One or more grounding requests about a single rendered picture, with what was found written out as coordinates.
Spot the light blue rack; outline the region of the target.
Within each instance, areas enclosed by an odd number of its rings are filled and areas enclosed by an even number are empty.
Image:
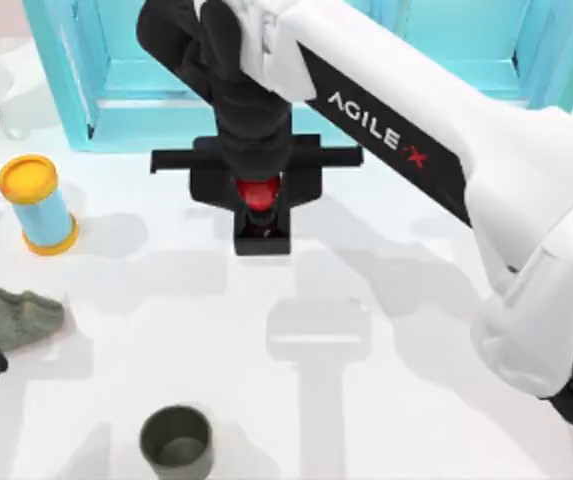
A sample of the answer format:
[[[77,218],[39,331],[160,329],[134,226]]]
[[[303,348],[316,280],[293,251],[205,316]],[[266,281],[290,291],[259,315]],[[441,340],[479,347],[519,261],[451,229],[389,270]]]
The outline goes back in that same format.
[[[136,39],[144,0],[23,0],[70,146],[147,152],[214,131]],[[346,0],[484,94],[573,108],[573,0]]]

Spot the red rounded object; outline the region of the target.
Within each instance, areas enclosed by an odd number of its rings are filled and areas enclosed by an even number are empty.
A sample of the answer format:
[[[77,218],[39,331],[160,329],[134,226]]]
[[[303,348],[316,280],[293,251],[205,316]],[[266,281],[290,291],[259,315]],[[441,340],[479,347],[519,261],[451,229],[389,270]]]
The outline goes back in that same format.
[[[278,194],[280,180],[273,177],[269,180],[249,181],[237,179],[235,181],[240,199],[254,211],[269,210]]]

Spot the grey-green cloth lump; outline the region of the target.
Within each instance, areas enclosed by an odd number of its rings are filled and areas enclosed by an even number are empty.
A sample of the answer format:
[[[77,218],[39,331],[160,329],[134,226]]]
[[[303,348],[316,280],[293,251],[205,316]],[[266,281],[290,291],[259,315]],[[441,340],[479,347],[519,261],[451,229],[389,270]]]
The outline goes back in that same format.
[[[30,290],[12,293],[0,287],[0,349],[16,351],[54,335],[64,324],[65,308]]]

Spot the dark green cup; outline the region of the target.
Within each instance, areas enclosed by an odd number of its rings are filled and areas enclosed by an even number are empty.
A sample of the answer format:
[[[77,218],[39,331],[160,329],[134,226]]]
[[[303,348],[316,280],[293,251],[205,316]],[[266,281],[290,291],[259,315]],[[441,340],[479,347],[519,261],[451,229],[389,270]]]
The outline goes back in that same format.
[[[139,449],[157,480],[207,480],[214,464],[212,426],[192,406],[166,406],[143,423]]]

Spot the blue can with yellow ends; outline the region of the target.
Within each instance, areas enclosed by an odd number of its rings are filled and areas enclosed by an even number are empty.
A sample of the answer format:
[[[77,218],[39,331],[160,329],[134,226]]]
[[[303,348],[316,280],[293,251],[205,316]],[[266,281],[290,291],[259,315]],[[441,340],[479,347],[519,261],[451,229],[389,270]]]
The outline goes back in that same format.
[[[31,252],[54,256],[74,245],[79,225],[63,199],[50,159],[26,154],[9,160],[0,169],[0,193],[11,204]]]

